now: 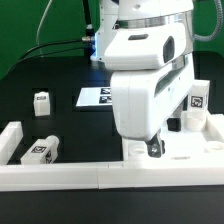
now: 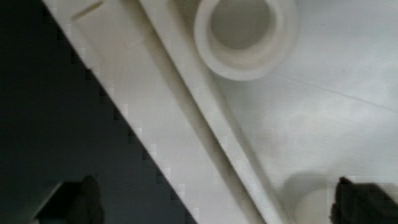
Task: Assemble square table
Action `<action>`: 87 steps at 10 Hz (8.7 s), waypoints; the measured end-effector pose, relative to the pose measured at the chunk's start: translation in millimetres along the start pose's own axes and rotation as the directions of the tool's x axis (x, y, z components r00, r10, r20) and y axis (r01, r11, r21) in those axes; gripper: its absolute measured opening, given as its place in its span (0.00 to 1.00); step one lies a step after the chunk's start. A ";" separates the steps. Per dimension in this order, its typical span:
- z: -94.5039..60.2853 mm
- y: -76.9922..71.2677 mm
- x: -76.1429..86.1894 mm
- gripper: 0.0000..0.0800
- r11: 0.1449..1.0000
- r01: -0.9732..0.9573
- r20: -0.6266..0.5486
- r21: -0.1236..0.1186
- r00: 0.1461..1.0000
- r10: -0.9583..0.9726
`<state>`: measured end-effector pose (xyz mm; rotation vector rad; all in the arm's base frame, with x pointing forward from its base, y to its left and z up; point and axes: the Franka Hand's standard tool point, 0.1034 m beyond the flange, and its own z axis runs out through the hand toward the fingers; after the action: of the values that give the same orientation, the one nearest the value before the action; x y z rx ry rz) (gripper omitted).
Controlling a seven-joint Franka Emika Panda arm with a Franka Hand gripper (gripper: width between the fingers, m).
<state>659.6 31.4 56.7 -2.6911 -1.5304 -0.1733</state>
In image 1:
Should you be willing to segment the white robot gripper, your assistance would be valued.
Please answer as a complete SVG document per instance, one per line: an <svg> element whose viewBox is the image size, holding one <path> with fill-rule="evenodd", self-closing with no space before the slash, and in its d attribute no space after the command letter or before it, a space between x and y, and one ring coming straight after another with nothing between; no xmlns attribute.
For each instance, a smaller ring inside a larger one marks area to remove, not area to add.
<svg viewBox="0 0 224 224"><path fill-rule="evenodd" d="M169 131L181 130L182 110L177 107L193 80L192 54L184 56L178 69L168 64L159 70L114 72L110 87L118 133L125 139L148 141L148 155L160 158L165 142L157 132L168 118Z"/></svg>

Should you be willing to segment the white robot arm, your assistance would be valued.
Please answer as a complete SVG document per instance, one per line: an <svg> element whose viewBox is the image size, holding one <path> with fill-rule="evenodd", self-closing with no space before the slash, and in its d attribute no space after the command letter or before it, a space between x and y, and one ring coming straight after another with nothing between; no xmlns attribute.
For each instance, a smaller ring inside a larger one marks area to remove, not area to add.
<svg viewBox="0 0 224 224"><path fill-rule="evenodd" d="M100 26L91 60L113 72L112 107L118 133L144 143L148 155L165 153L160 130L188 95L194 80L193 43L220 32L223 12L208 36L192 27L194 0L100 0Z"/></svg>

